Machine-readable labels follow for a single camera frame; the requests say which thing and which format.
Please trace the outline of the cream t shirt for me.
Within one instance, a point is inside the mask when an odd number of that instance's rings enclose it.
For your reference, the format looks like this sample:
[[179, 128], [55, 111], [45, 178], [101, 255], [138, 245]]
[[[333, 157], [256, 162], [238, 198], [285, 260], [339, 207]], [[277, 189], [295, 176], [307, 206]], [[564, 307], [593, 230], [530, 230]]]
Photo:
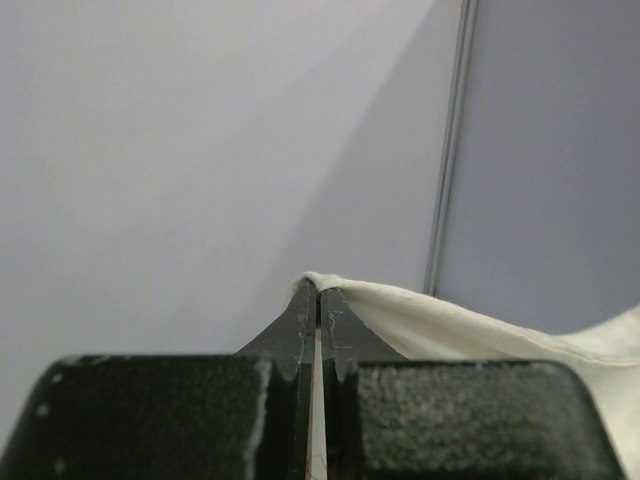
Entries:
[[589, 388], [628, 478], [639, 476], [639, 309], [593, 327], [553, 335], [516, 326], [397, 286], [308, 271], [325, 292], [411, 360], [532, 359], [563, 363]]

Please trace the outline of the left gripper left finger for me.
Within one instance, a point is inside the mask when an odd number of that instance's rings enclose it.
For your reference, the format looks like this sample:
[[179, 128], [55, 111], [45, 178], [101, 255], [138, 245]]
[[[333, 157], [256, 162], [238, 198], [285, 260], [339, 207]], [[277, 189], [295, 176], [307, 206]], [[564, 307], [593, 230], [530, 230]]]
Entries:
[[302, 479], [317, 291], [234, 354], [84, 355], [38, 379], [5, 479]]

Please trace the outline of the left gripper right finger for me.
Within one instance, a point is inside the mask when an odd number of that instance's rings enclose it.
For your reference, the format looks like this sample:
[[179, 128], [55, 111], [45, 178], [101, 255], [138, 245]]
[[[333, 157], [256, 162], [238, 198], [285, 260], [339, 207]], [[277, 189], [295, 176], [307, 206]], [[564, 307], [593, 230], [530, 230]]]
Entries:
[[584, 383], [557, 362], [413, 361], [319, 297], [331, 479], [621, 479]]

